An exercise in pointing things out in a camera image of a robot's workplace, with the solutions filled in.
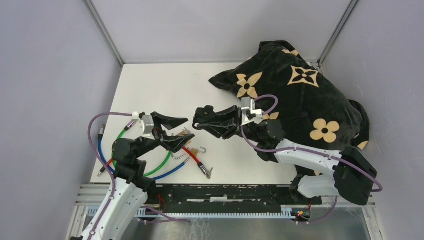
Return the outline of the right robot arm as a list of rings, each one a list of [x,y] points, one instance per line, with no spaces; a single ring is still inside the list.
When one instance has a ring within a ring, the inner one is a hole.
[[[218,139],[244,138],[266,162],[292,164],[317,171],[318,175],[297,175],[289,189],[289,199],[302,204],[308,198],[341,197],[365,206],[372,193],[382,190],[377,184],[377,170],[354,147],[343,151],[301,145],[288,140],[278,120],[263,120],[260,110],[247,110],[236,105],[214,112],[211,105],[196,109],[192,126]]]

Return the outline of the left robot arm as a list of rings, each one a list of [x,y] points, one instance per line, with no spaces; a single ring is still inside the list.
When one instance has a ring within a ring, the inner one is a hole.
[[[141,134],[136,139],[119,138],[112,146],[116,161],[114,172],[106,171],[111,184],[106,196],[89,225],[82,231],[79,240],[120,240],[135,217],[137,211],[157,198],[156,181],[145,176],[147,162],[139,158],[157,147],[177,153],[195,135],[170,136],[168,130],[186,122],[185,117],[169,117],[157,112],[108,112],[109,116],[130,117],[141,125]]]

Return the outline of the black padlock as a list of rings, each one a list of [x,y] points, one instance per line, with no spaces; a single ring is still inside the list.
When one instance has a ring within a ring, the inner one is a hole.
[[[215,115],[216,113],[214,112],[214,107],[212,105],[198,107],[194,112],[192,127],[195,130],[200,130],[198,125],[211,122]]]

